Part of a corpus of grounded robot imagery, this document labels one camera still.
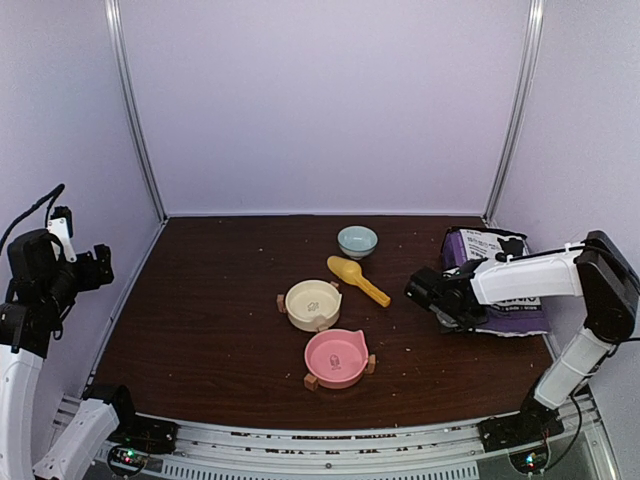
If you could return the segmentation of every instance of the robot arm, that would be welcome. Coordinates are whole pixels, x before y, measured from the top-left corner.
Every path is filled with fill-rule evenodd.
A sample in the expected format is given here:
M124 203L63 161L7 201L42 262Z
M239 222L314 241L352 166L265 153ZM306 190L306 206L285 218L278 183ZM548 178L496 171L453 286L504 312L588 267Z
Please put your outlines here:
M444 273L425 268L411 277L405 294L434 311L444 325L462 330L473 329L485 305L523 297L584 297L584 325L532 387L516 421L508 428L502 421L501 428L511 431L498 433L511 438L498 445L508 448L539 436L567 397L588 381L613 348L633 334L639 284L613 242L596 231L581 243L553 252L471 260Z
M90 252L76 255L72 232L71 212L63 207L48 219L47 229L25 233L8 248L13 278L0 305L0 480L81 479L100 445L134 412L126 389L87 398L52 450L32 467L34 396L52 333L62 331L79 292L113 281L109 248L96 246L96 258Z

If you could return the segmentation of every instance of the cable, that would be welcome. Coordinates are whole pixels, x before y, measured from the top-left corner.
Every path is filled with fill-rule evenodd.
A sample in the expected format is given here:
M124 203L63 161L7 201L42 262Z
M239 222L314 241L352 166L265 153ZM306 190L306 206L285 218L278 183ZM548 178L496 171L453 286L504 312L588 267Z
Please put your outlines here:
M562 452L562 454L556 459L555 462L553 462L548 467L544 468L544 470L543 470L544 473L547 473L552 468L555 468L555 466L558 465L564 459L564 457L567 456L567 454L571 450L571 447L573 447L574 443L576 443L576 440L578 440L578 436L580 435L580 430L582 430L582 411L580 410L580 406L578 405L578 402L576 401L575 393L572 393L570 398L571 398L571 401L573 402L573 405L576 407L576 410L578 410L578 428L576 429L576 433L573 436L573 438L571 439L571 442L569 442L569 445L567 446L565 451ZM549 459L551 459L551 449L549 449Z
M36 203L34 203L33 205L31 205L31 208L29 208L29 210L27 210L26 212L22 213L21 215L19 215L13 222L11 222L11 224L9 225L9 227L5 230L4 235L2 235L2 238L0 239L0 255L2 255L2 250L4 248L4 244L7 243L7 239L9 238L9 235L11 234L11 231L21 222L23 221L25 218L29 217L32 213L34 213L36 210L38 210L42 205L44 205L44 203L47 200L51 200L51 202L49 203L49 207L47 207L47 218L49 216L49 211L51 210L51 207L53 206L53 202L55 202L55 200L60 196L60 194L62 193L62 191L64 190L64 183L61 183L60 185L58 185L56 188L54 188L53 190L51 190L49 193L47 193L44 197L42 197L41 199L39 199Z

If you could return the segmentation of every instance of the light blue bowl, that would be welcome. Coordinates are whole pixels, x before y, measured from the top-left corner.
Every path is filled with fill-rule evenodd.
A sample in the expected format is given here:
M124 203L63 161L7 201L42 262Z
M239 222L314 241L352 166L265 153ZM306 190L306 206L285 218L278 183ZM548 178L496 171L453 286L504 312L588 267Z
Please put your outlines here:
M345 255L360 260L373 253L378 244L376 232L367 227L354 225L340 230L338 245Z

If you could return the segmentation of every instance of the beige pet bowl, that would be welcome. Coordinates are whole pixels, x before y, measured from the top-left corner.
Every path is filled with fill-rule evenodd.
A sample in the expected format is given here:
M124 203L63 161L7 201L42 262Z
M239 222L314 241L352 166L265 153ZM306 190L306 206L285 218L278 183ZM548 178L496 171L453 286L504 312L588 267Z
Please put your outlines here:
M342 294L330 283L306 280L287 292L285 306L291 323L305 332L321 332L340 317Z

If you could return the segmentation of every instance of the metal frame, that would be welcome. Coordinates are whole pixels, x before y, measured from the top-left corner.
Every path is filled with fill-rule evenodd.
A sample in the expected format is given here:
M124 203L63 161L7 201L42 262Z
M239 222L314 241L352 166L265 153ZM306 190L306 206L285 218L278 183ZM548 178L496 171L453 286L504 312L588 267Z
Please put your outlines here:
M484 212L484 220L488 224L491 224L494 221L498 203L502 196L502 191L504 190L507 174L509 173L509 167L511 166L511 162L515 154L518 136L522 129L525 104L531 89L531 82L533 81L536 63L538 60L538 51L540 50L544 1L545 0L530 0L529 22L527 24L527 31L524 38L524 48L522 51L522 62L520 64L520 76L518 77L516 96L513 101L511 119L509 121L507 135L502 147L498 171L496 172L491 194L489 195L489 201L487 202L487 207Z
M140 168L142 169L142 175L147 191L151 197L156 215L158 216L158 221L164 222L167 220L167 213L164 209L164 205L162 204L158 183L155 175L153 174L151 162L149 161L149 152L147 151L147 145L142 132L142 125L140 123L140 115L138 113L138 107L133 94L131 72L129 70L129 62L127 60L122 20L120 18L120 1L105 0L105 7L107 11L107 25L109 26L111 42L113 43L113 52L116 57L116 64L120 74L120 85L122 87L122 95L124 98L125 108L127 110L127 120L129 129L131 130L131 137L135 146L138 162L140 163Z
M107 348L107 343L109 342L109 339L111 338L111 334L113 333L113 330L116 327L116 323L118 321L118 317L120 317L120 313L122 312L122 309L124 308L124 305L127 302L127 299L129 298L131 290L133 290L134 285L138 281L138 277L140 276L140 273L142 272L142 269L144 268L144 265L147 263L147 260L151 256L151 252L153 251L154 247L156 246L156 243L158 242L158 239L162 235L162 232L164 231L164 227L166 225L167 225L167 222L163 221L160 224L160 226L158 227L158 229L156 230L156 232L154 233L153 238L151 239L151 242L149 243L149 246L147 247L146 251L142 255L142 258L140 259L140 262L138 263L138 265L136 266L135 270L131 274L131 277L129 277L129 280L127 281L127 284L125 285L124 290L120 294L120 298L118 298L118 300L117 300L117 302L115 304L113 312L111 313L111 316L109 317L109 323L107 324L107 326L105 328L105 331L102 333L102 342L100 344L100 349L98 350L98 353L96 354L96 357L95 357L95 359L93 361L93 364L92 364L93 366L91 367L91 373L89 374L89 378L88 378L88 380L86 382L87 386L91 385L93 383L93 378L94 378L94 376L96 374L96 371L98 370L98 365L100 364L100 361L102 360L102 355L104 354L104 351Z
M586 439L580 446L591 456L598 478L617 479L615 459L593 399L583 395L578 404ZM63 399L54 421L55 438L73 420L78 405L79 400ZM571 402L559 411L565 432L554 441L573 437L578 423ZM473 479L478 478L479 461L507 454L506 450L484 452L476 427L481 420L353 431L261 430L176 421L176 452L152 456L145 472L180 480L415 480L446 478L447 471L464 470L472 475L449 478ZM97 460L104 462L110 448L108 442L103 445Z

